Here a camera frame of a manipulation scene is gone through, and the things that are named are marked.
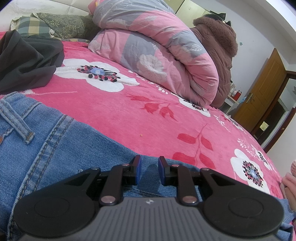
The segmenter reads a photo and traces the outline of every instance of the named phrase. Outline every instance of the red bottle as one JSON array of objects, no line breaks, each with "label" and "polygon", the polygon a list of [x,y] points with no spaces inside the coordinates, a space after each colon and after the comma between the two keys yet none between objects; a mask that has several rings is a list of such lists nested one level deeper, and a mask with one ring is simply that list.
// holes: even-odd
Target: red bottle
[{"label": "red bottle", "polygon": [[240,97],[241,94],[242,94],[241,91],[237,91],[237,93],[233,96],[233,99],[234,99],[235,101],[237,101],[237,100],[239,99],[239,97]]}]

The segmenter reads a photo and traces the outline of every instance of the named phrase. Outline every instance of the belt loop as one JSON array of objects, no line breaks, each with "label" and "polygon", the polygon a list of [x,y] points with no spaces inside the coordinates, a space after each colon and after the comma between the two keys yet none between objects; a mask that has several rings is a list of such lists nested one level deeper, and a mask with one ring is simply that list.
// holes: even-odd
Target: belt loop
[{"label": "belt loop", "polygon": [[12,106],[3,98],[0,99],[0,115],[23,138],[25,144],[28,145],[31,142],[35,133],[12,108]]}]

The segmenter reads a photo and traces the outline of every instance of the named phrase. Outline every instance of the door handle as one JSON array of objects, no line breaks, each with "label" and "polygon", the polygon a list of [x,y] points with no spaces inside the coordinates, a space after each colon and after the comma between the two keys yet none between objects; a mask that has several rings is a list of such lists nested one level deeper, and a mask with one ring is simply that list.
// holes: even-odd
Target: door handle
[{"label": "door handle", "polygon": [[251,100],[252,96],[253,96],[253,94],[250,93],[249,96],[248,96],[248,98],[247,98],[246,104]]}]

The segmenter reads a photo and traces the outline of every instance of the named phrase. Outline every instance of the blue denim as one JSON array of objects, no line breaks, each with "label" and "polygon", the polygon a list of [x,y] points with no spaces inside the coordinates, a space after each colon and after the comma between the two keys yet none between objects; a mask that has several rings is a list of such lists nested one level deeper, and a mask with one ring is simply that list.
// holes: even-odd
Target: blue denim
[{"label": "blue denim", "polygon": [[[6,95],[0,100],[0,231],[7,234],[7,241],[20,237],[13,209],[23,196],[90,167],[110,170],[130,162],[135,155],[56,109],[20,93]],[[179,161],[167,161],[198,170]],[[140,182],[128,188],[124,196],[175,195],[175,187],[160,183],[158,157],[142,156]]]},{"label": "blue denim", "polygon": [[293,232],[294,227],[290,223],[296,217],[296,212],[294,212],[290,209],[287,199],[277,198],[277,200],[281,203],[281,205],[284,209],[284,220],[283,220],[283,222],[281,224],[281,228],[277,232],[276,236],[280,240],[292,241],[292,238],[293,238],[292,232]]}]

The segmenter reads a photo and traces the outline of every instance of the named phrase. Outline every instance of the fur hood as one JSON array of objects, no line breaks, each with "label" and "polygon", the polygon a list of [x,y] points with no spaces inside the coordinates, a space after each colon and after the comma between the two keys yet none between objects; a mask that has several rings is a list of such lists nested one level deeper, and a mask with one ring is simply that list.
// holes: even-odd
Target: fur hood
[{"label": "fur hood", "polygon": [[193,20],[194,26],[199,24],[206,25],[213,33],[217,42],[225,49],[230,57],[237,54],[236,34],[232,27],[220,20],[214,20],[208,17],[201,17]]}]

